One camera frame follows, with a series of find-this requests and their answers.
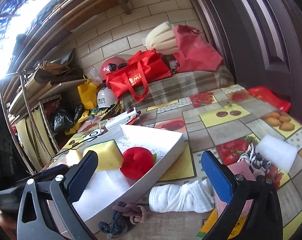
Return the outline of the black white patterned cloth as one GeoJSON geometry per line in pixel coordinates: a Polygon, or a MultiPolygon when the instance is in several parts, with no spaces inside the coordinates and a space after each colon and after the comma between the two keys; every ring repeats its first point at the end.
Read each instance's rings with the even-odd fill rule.
{"type": "Polygon", "coordinates": [[[272,163],[264,160],[262,155],[255,149],[253,143],[249,144],[246,152],[240,155],[238,163],[244,161],[255,178],[265,176],[270,172],[272,163]]]}

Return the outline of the white foam block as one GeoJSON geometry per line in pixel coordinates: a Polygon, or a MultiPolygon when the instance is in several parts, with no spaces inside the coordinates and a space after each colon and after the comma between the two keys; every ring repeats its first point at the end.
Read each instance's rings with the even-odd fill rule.
{"type": "Polygon", "coordinates": [[[270,161],[285,173],[291,169],[298,153],[298,148],[295,146],[270,135],[263,137],[257,144],[256,150],[265,160],[270,161]]]}

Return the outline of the purple blue knitted scrunchie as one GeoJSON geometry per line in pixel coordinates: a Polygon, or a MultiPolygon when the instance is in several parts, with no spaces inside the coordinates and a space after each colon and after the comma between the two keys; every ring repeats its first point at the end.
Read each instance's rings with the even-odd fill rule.
{"type": "Polygon", "coordinates": [[[144,206],[135,203],[118,202],[112,207],[111,223],[99,222],[99,231],[109,239],[125,234],[132,225],[144,224],[147,211],[144,206]]]}

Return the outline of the red plush ball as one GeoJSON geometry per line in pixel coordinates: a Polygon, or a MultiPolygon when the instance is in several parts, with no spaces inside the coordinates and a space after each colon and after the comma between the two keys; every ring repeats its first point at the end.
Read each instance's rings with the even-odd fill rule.
{"type": "Polygon", "coordinates": [[[153,166],[154,156],[144,147],[132,147],[123,153],[122,174],[129,178],[141,179],[153,166]]]}

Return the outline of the white cardboard tray box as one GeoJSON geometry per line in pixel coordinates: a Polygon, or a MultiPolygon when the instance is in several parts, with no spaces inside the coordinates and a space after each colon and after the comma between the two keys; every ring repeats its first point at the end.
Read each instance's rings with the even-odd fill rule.
{"type": "Polygon", "coordinates": [[[60,155],[57,163],[73,165],[89,151],[98,167],[79,200],[72,205],[92,232],[111,221],[113,206],[137,202],[184,152],[181,132],[121,125],[60,155]]]}

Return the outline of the fruit pattern tablecloth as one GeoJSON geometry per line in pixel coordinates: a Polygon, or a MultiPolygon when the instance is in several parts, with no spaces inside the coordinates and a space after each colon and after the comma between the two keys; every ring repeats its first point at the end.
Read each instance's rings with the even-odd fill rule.
{"type": "Polygon", "coordinates": [[[270,135],[298,149],[289,171],[273,165],[268,176],[277,188],[284,239],[302,239],[302,123],[250,96],[239,85],[212,90],[209,95],[211,103],[200,104],[195,95],[145,108],[133,124],[123,124],[94,139],[88,132],[75,134],[57,163],[65,161],[71,148],[83,152],[91,144],[114,139],[121,151],[141,146],[157,160],[173,153],[167,164],[156,165],[152,182],[184,184],[205,177],[200,165],[203,151],[210,150],[222,163],[233,164],[250,144],[270,135]]]}

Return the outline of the round white charger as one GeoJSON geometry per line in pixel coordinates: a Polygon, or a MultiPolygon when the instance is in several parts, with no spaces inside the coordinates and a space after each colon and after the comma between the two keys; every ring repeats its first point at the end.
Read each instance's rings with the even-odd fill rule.
{"type": "Polygon", "coordinates": [[[91,142],[93,140],[95,140],[97,137],[99,137],[101,134],[104,133],[103,129],[96,129],[93,132],[91,132],[90,134],[88,134],[84,139],[83,142],[91,142]]]}

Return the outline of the black plastic bag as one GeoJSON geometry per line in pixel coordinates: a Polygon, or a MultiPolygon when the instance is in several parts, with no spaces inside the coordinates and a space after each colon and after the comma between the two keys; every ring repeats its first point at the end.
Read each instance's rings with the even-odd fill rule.
{"type": "Polygon", "coordinates": [[[67,105],[59,106],[50,115],[50,127],[54,133],[61,133],[71,129],[84,112],[83,104],[75,108],[67,108],[67,105]]]}

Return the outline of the metal shelf rack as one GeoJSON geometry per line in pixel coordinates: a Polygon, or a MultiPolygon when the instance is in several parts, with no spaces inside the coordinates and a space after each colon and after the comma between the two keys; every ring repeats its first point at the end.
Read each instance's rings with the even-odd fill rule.
{"type": "Polygon", "coordinates": [[[6,74],[0,79],[0,103],[14,144],[31,172],[40,171],[60,151],[64,133],[54,133],[50,115],[62,105],[81,104],[80,67],[44,62],[42,67],[6,74]]]}

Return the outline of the red plastic bag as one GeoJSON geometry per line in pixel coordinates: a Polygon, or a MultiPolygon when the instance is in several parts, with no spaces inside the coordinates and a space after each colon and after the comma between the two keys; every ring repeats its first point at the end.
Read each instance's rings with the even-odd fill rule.
{"type": "Polygon", "coordinates": [[[268,102],[273,107],[276,107],[277,109],[285,113],[289,113],[291,109],[290,102],[278,98],[269,89],[265,87],[258,86],[258,87],[249,88],[247,92],[251,96],[255,97],[256,99],[259,99],[263,102],[268,102]]]}

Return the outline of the white helmet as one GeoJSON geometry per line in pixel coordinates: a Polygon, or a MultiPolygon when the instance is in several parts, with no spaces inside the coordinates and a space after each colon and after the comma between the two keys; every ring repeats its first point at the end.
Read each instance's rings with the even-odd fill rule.
{"type": "Polygon", "coordinates": [[[101,89],[97,94],[97,106],[99,108],[109,108],[117,102],[118,98],[108,87],[101,89]]]}

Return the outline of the yellow shopping bag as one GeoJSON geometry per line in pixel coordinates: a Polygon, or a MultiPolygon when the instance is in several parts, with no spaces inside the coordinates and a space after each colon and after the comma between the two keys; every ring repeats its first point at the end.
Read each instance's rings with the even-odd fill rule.
{"type": "Polygon", "coordinates": [[[97,94],[101,90],[102,81],[92,80],[86,74],[83,74],[84,83],[77,87],[80,100],[87,110],[93,110],[97,107],[97,94]]]}

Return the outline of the plaid covered bench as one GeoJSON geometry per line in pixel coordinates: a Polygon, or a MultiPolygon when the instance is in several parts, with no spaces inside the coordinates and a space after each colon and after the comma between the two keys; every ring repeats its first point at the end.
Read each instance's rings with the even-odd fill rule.
{"type": "Polygon", "coordinates": [[[145,109],[233,84],[233,75],[223,65],[215,72],[200,70],[176,73],[171,77],[151,82],[149,92],[141,102],[136,101],[129,92],[123,94],[122,110],[125,111],[133,107],[145,109]]]}

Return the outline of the shiny red tote bag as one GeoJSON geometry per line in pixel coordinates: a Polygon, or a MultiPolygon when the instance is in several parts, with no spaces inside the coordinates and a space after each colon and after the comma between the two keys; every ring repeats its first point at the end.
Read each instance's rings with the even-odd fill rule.
{"type": "Polygon", "coordinates": [[[156,50],[138,51],[127,61],[127,66],[107,75],[106,84],[115,96],[129,92],[136,101],[142,101],[149,92],[149,83],[171,76],[170,68],[156,50]]]}

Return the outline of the cream foam cushion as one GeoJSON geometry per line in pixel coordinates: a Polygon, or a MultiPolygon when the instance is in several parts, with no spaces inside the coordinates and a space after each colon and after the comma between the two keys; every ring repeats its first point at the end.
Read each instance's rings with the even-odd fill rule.
{"type": "Polygon", "coordinates": [[[177,42],[174,34],[174,26],[170,22],[163,22],[148,33],[145,47],[148,50],[156,50],[163,55],[178,52],[177,42]]]}

